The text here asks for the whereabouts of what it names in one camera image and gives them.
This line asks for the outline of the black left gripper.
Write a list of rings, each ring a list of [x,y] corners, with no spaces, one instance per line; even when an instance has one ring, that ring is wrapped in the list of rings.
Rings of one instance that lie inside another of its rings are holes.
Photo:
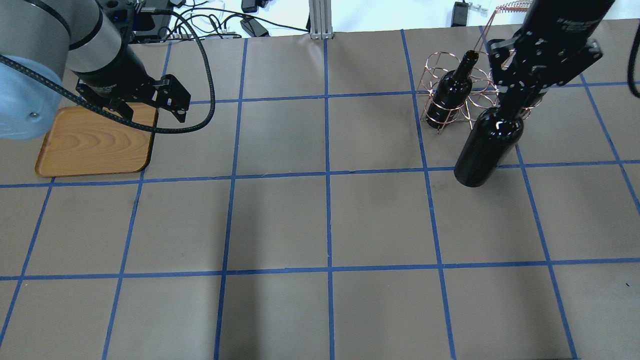
[[[153,79],[142,64],[124,64],[97,71],[76,71],[76,91],[92,105],[108,108],[123,119],[132,121],[134,110],[127,103],[142,103],[160,109],[155,99],[157,91]]]

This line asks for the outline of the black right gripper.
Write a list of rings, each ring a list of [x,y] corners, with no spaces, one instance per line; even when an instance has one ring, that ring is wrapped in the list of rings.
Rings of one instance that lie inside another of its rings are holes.
[[[568,84],[604,52],[588,33],[543,34],[522,26],[512,38],[490,39],[487,56],[499,91],[500,118],[514,120],[522,118],[523,109],[537,106],[549,88]]]

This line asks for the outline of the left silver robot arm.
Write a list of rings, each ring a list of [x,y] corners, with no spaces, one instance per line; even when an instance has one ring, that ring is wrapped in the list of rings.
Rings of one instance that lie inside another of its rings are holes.
[[[101,98],[149,100],[154,79],[96,0],[3,0],[1,58],[62,85],[71,71]],[[51,129],[62,95],[1,64],[2,139],[25,141]]]

